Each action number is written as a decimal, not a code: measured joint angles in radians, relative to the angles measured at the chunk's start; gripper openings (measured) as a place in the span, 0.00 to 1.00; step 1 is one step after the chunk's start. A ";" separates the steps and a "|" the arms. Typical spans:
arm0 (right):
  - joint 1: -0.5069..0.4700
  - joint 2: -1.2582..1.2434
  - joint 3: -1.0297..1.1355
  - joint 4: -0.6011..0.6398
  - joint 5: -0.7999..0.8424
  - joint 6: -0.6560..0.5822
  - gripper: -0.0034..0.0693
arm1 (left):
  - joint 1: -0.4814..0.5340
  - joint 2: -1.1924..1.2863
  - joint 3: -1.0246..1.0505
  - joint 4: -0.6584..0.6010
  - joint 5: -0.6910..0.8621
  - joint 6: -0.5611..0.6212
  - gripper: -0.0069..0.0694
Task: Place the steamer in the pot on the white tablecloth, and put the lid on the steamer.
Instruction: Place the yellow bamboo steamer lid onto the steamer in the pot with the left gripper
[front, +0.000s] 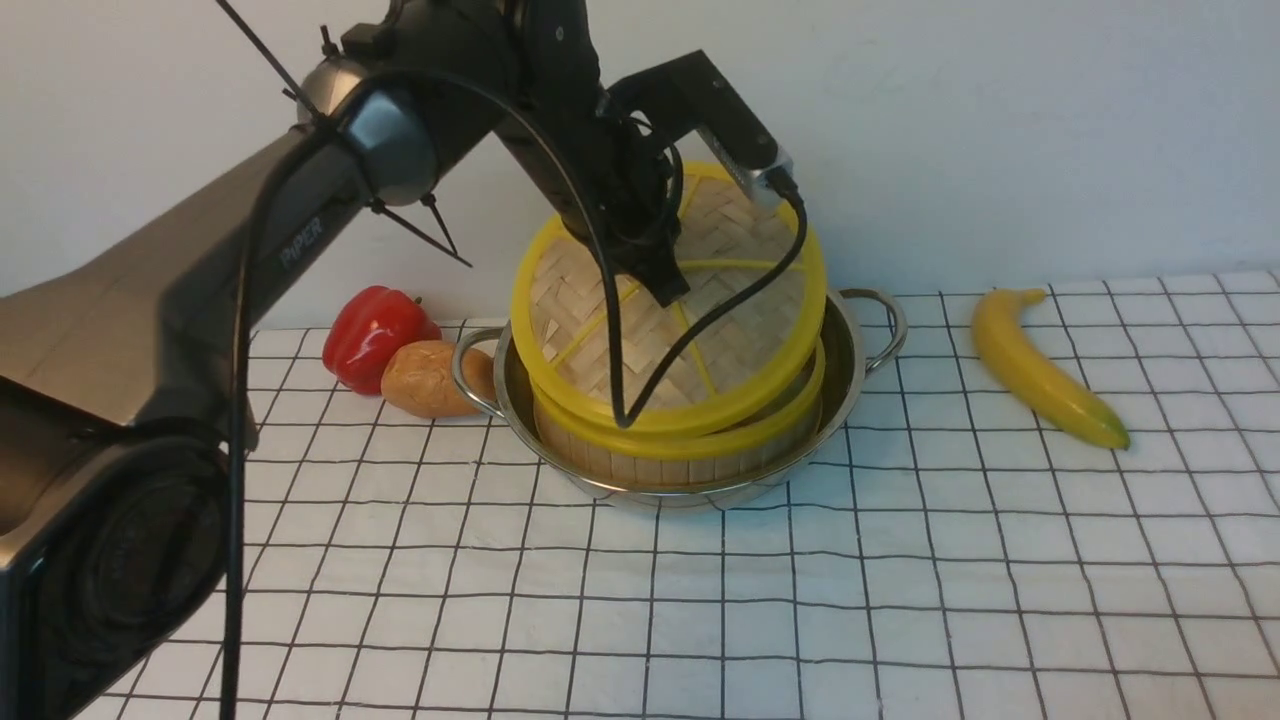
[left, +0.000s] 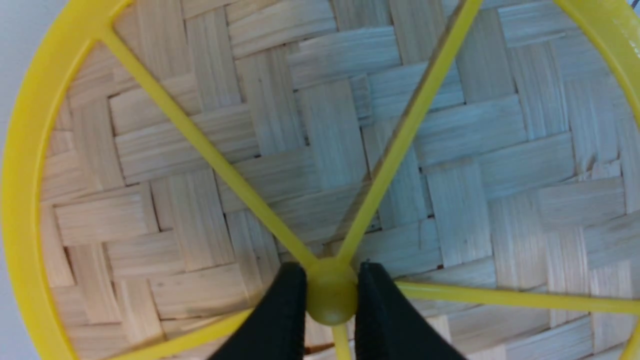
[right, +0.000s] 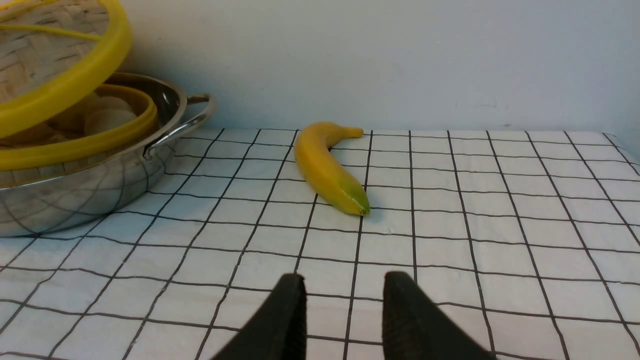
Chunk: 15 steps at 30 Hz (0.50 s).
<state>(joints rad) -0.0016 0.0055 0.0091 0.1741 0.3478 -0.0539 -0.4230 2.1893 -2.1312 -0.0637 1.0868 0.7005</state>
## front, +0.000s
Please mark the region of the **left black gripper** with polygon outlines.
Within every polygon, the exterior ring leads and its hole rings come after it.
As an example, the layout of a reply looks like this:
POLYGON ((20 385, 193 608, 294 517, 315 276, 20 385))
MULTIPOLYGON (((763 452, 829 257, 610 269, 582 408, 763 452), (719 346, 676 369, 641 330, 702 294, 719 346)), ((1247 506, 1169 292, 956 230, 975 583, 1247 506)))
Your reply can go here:
POLYGON ((612 105, 600 82, 586 4, 498 1, 495 9, 518 59, 516 101, 580 179, 598 232, 590 232, 582 204, 518 122, 502 122, 498 137, 575 240, 585 249, 600 246, 611 273, 631 277, 660 307, 671 306, 690 291, 675 258, 684 182, 666 156, 666 143, 645 136, 612 105))

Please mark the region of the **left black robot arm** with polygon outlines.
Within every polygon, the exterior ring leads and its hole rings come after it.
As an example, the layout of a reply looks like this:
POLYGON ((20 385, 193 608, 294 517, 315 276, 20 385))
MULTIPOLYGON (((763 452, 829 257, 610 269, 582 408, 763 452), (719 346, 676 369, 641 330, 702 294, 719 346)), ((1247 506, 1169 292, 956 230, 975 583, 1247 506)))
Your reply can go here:
POLYGON ((600 79, 582 1, 393 1, 285 78, 300 118, 83 266, 3 300, 3 716, 70 719, 229 591, 250 333, 362 211, 498 135, 607 281, 668 302, 677 170, 600 79))

